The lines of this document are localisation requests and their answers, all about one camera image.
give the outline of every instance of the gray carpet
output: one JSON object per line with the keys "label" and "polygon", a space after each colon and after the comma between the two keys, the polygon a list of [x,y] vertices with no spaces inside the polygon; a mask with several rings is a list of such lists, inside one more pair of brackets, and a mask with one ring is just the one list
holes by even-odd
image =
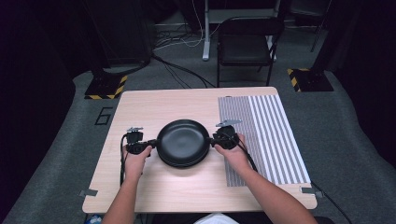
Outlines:
{"label": "gray carpet", "polygon": [[[320,49],[318,45],[316,52],[309,52],[313,40],[310,32],[287,29],[279,41],[270,83],[279,92],[308,173],[353,223],[395,223],[396,170],[378,156],[362,132],[354,107],[338,80],[326,72],[334,87],[332,92],[295,92],[291,86],[287,69],[313,64]],[[203,42],[197,47],[179,44],[154,52],[214,84],[216,46],[213,43],[209,62],[202,61]],[[192,88],[205,87],[198,78],[174,70]],[[262,69],[262,74],[266,74],[266,69]],[[83,223],[84,199],[78,194],[90,185],[109,129],[109,125],[94,124],[103,107],[112,107],[106,110],[112,119],[119,101],[84,100],[91,80],[91,73],[75,78],[77,91],[64,125],[4,223]],[[263,86],[265,83],[236,81],[221,85]],[[128,76],[124,90],[181,88],[163,64],[153,60],[146,68]],[[312,213],[329,217],[335,223],[347,223],[328,198],[318,198],[318,207]]]}

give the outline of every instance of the chair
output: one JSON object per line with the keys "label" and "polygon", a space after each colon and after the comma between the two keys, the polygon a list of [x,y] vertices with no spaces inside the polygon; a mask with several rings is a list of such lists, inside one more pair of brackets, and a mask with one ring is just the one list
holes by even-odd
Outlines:
{"label": "chair", "polygon": [[272,17],[235,17],[222,22],[219,26],[217,87],[221,65],[258,66],[258,72],[263,66],[269,66],[268,86],[277,40],[283,30],[283,21]]}
{"label": "chair", "polygon": [[314,51],[315,45],[318,42],[320,32],[323,24],[326,21],[332,0],[291,0],[289,13],[295,17],[309,19],[319,22],[316,30],[316,37],[311,52]]}

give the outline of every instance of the black frying pan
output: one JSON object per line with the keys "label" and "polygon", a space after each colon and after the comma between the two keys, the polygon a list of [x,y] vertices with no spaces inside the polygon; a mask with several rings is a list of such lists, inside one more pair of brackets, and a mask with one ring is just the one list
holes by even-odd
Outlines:
{"label": "black frying pan", "polygon": [[191,119],[178,119],[163,127],[157,137],[161,160],[174,167],[189,167],[205,158],[210,139],[206,128]]}

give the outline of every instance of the cable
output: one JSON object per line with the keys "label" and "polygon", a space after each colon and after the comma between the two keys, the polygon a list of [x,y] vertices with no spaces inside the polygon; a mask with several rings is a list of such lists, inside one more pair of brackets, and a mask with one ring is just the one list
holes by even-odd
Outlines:
{"label": "cable", "polygon": [[[137,214],[136,218],[140,219],[140,223],[143,224],[143,215],[141,213]],[[146,214],[145,223],[148,221],[148,216]]]}
{"label": "cable", "polygon": [[179,26],[175,31],[160,31],[157,34],[157,38],[159,38],[159,40],[157,41],[156,44],[156,48],[159,47],[163,47],[168,43],[171,43],[174,40],[181,40],[183,37],[187,37],[190,38],[192,37],[192,34],[189,34],[187,29],[185,30],[185,33],[183,35],[175,35],[175,36],[171,36],[171,32],[178,32],[178,30],[180,29],[180,27],[182,27],[183,25]]}
{"label": "cable", "polygon": [[201,38],[200,38],[199,42],[196,43],[195,45],[188,45],[187,42],[184,41],[184,39],[181,39],[181,40],[182,40],[188,47],[193,48],[193,47],[197,47],[197,46],[201,43],[201,41],[203,40],[204,31],[203,31],[203,29],[202,29],[202,24],[201,24],[201,22],[200,22],[200,20],[199,20],[198,14],[197,14],[197,10],[195,9],[194,0],[191,0],[191,2],[192,2],[192,7],[194,8],[195,17],[196,17],[197,20],[198,20],[199,28],[201,29]]}
{"label": "cable", "polygon": [[171,74],[171,76],[174,78],[174,80],[183,88],[186,89],[186,87],[184,87],[184,85],[186,85],[188,88],[191,89],[191,86],[189,84],[187,84],[185,81],[183,81],[183,79],[181,79],[177,73],[172,69],[172,67],[170,67],[169,65],[167,65],[166,63],[163,63],[163,66],[166,68],[166,70],[168,70],[168,72]]}
{"label": "cable", "polygon": [[340,211],[341,214],[343,214],[344,218],[345,218],[350,224],[352,224],[352,221],[351,221],[350,218],[347,216],[347,214],[341,209],[340,206],[338,206],[337,203],[335,203],[335,201],[332,200],[332,198],[331,198],[323,189],[321,189],[321,188],[320,188],[317,184],[315,184],[314,181],[312,181],[312,180],[311,180],[311,184],[312,184],[313,186],[315,186],[315,188],[317,188],[318,190],[320,190],[320,191],[323,193],[323,195],[324,195],[326,198],[328,198],[329,201],[338,209],[338,211]]}
{"label": "cable", "polygon": [[[224,9],[227,9],[227,0],[224,1]],[[219,29],[220,26],[221,26],[221,23],[219,23],[218,26],[216,26],[216,29],[209,36],[211,37]]]}
{"label": "cable", "polygon": [[195,77],[198,77],[198,78],[204,83],[204,85],[205,85],[206,88],[207,88],[206,83],[208,83],[210,86],[212,86],[212,87],[215,88],[215,86],[214,86],[212,83],[210,83],[208,80],[204,79],[203,77],[199,76],[198,74],[192,72],[191,70],[189,70],[189,69],[187,69],[187,68],[181,67],[181,66],[176,65],[176,64],[173,64],[173,63],[169,63],[169,62],[165,61],[164,59],[160,58],[159,56],[157,56],[157,55],[155,55],[155,54],[152,54],[151,57],[152,57],[153,59],[157,60],[158,62],[165,63],[165,64],[167,64],[167,65],[169,65],[169,66],[175,67],[175,68],[177,68],[177,69],[179,69],[179,70],[182,70],[182,71],[184,71],[184,72],[190,73],[190,74],[192,74],[192,75],[195,76]]}
{"label": "cable", "polygon": [[[197,41],[201,41],[201,40],[203,40],[203,39],[199,39],[199,40],[192,40],[192,41],[186,41],[185,43],[193,43],[193,42],[197,42]],[[170,47],[170,46],[173,46],[173,45],[185,44],[185,43],[182,43],[182,42],[180,42],[180,43],[173,43],[173,44],[168,44],[168,45],[165,45],[165,46],[162,46],[162,47],[156,48],[155,50],[158,50],[158,49],[163,49],[163,48]]]}
{"label": "cable", "polygon": [[250,154],[248,153],[248,149],[245,147],[242,147],[239,143],[237,145],[242,149],[242,151],[245,152],[245,155],[247,156],[247,160],[250,162],[251,168],[253,168],[253,170],[258,173],[259,171],[257,170],[256,164],[254,163],[253,158],[251,158]]}
{"label": "cable", "polygon": [[141,64],[139,64],[136,68],[132,68],[132,69],[128,69],[122,72],[117,72],[117,73],[110,73],[107,71],[103,71],[106,75],[110,75],[110,76],[126,76],[126,75],[130,75],[132,73],[135,73],[137,71],[139,71],[140,69],[146,67],[149,64],[149,61],[147,62],[142,62]]}
{"label": "cable", "polygon": [[125,159],[123,158],[123,150],[122,150],[122,148],[123,148],[123,140],[124,140],[125,137],[126,137],[126,134],[122,136],[121,143],[120,143],[120,152],[121,152],[120,186],[123,183],[123,176],[124,176],[124,173],[125,173],[125,161],[126,161],[126,158],[128,157],[128,154],[126,154]]}

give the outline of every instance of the table surface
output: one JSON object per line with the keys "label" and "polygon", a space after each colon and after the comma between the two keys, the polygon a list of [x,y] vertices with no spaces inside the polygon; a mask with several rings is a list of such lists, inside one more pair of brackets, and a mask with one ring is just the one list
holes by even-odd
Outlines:
{"label": "table surface", "polygon": [[[120,188],[120,140],[131,127],[143,127],[143,140],[157,138],[161,128],[177,119],[193,119],[214,133],[219,120],[218,98],[271,95],[275,88],[224,88],[166,91],[126,91],[122,94],[110,126],[90,189],[82,209],[87,214],[105,213]],[[261,208],[247,187],[227,187],[223,157],[214,149],[200,163],[184,169],[166,165],[155,149],[140,178],[136,213],[243,212]],[[313,209],[313,194],[301,193],[309,183],[279,185]]]}

